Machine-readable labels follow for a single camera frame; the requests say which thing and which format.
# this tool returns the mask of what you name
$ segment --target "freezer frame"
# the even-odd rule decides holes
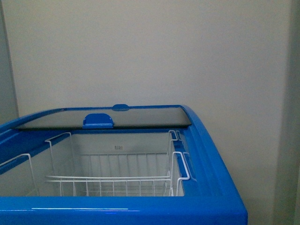
[[[195,188],[195,193],[182,197],[0,197],[1,223],[246,225],[247,210],[216,146],[192,109],[185,105],[133,107],[180,107],[184,110],[191,125],[182,132],[189,147],[194,173],[201,180],[200,174],[207,165],[214,176],[209,195],[199,191],[201,182],[198,181],[196,187],[191,187]],[[0,126],[0,133],[9,138],[14,135],[11,128],[61,110],[65,109],[43,111],[13,120]]]

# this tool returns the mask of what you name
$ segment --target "blue plastic trim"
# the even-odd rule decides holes
[[[113,128],[112,118],[105,113],[91,113],[83,120],[83,129]]]
[[[247,210],[216,146],[198,116],[187,106],[130,106],[129,108],[181,107],[192,125],[180,129],[188,145],[188,165],[195,180],[184,182],[183,197],[0,197],[2,224],[207,224],[246,225]],[[112,109],[66,108],[38,112],[0,126],[0,155],[41,151],[42,140],[54,131],[32,133],[9,130],[27,121],[61,110]],[[140,133],[164,129],[81,130],[72,133]],[[33,137],[40,137],[32,142]],[[183,151],[180,143],[176,150]]]
[[[130,108],[126,104],[116,104],[112,107],[114,111],[128,111]]]

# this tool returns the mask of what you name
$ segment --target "gray wall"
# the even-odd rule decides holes
[[[3,0],[20,115],[186,104],[272,224],[291,0]]]
[[[274,224],[293,225],[300,166],[300,1],[292,5],[285,103],[275,191]]]
[[[0,2],[0,124],[18,116]]]

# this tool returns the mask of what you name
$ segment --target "white wire basket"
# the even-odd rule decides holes
[[[55,143],[64,135],[68,138]],[[179,140],[177,132],[170,130],[165,135],[152,135],[72,135],[66,132],[49,138],[45,140],[49,143],[48,150],[34,157],[30,154],[17,156],[29,159],[11,171],[18,173],[29,164],[27,191],[19,190],[9,195],[183,196],[182,181],[189,180],[190,175],[184,154],[174,148],[174,141]]]

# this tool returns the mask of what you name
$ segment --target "wire rack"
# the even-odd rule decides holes
[[[39,195],[42,186],[52,184],[58,196],[182,196],[182,181],[189,180],[190,175],[184,154],[174,148],[174,141],[180,140],[177,133],[169,131],[165,152],[114,154],[77,154],[71,133],[54,136],[45,140],[49,143],[52,171],[45,174],[42,184],[36,182],[38,171],[33,168],[30,154],[17,157],[29,158],[33,188],[28,195]],[[62,135],[68,138],[54,145]],[[60,143],[67,147],[60,149]]]

